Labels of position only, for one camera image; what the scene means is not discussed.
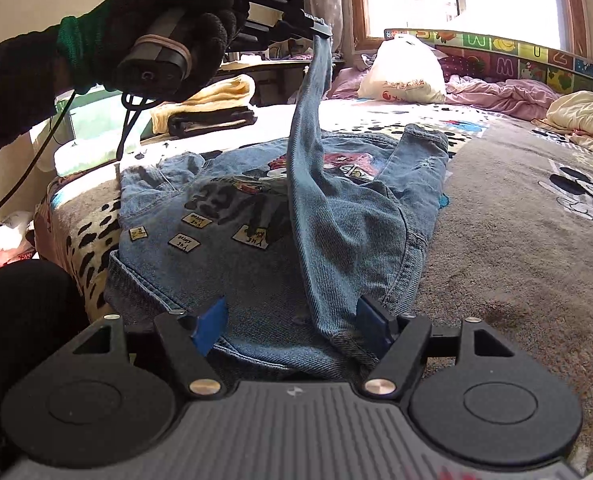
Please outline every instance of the wooden window frame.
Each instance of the wooden window frame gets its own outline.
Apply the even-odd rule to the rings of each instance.
[[[572,53],[587,57],[587,29],[585,26],[585,8],[583,0],[563,0],[565,9],[567,34]],[[383,38],[368,36],[367,0],[352,0],[354,43],[357,51],[375,50],[383,43]]]

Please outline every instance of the text patch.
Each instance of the text patch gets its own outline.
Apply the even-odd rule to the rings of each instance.
[[[185,218],[183,218],[183,222],[186,224],[190,224],[192,227],[197,227],[202,229],[208,224],[211,224],[212,221],[209,218],[205,218],[204,216],[197,215],[196,213],[190,213]]]
[[[147,231],[145,230],[145,227],[143,227],[142,225],[139,227],[132,227],[129,233],[130,239],[132,241],[138,240],[139,238],[147,238]]]
[[[258,247],[259,249],[267,249],[268,242],[266,236],[267,230],[263,227],[257,228],[256,232],[252,236],[248,236],[248,226],[244,225],[238,230],[232,239],[243,244]]]
[[[185,236],[181,233],[177,234],[168,243],[176,248],[181,249],[182,251],[185,251],[186,253],[189,253],[192,249],[200,245],[200,243],[194,238],[190,238],[189,236]]]

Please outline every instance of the blue denim jacket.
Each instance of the blue denim jacket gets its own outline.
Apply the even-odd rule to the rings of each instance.
[[[375,357],[361,344],[356,301],[411,308],[439,207],[447,141],[410,125],[400,142],[321,135],[331,68],[315,56],[289,140],[206,160],[174,142],[122,162],[118,252],[105,297],[127,322],[163,309],[201,312],[225,296],[215,346],[275,372],[354,378]]]

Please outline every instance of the black circular disc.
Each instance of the black circular disc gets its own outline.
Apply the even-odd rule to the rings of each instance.
[[[491,466],[564,456],[582,424],[578,399],[539,365],[511,361],[455,366],[427,378],[409,405],[417,428],[450,454]]]
[[[1,407],[10,439],[52,466],[109,465],[147,449],[172,423],[174,394],[128,363],[90,360],[28,375]]]

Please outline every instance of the headboard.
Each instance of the headboard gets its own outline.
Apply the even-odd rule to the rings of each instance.
[[[385,40],[396,34],[413,34],[448,56],[461,56],[479,65],[484,77],[495,80],[534,79],[559,94],[593,92],[593,62],[554,48],[525,41],[471,34],[455,30],[387,28]]]

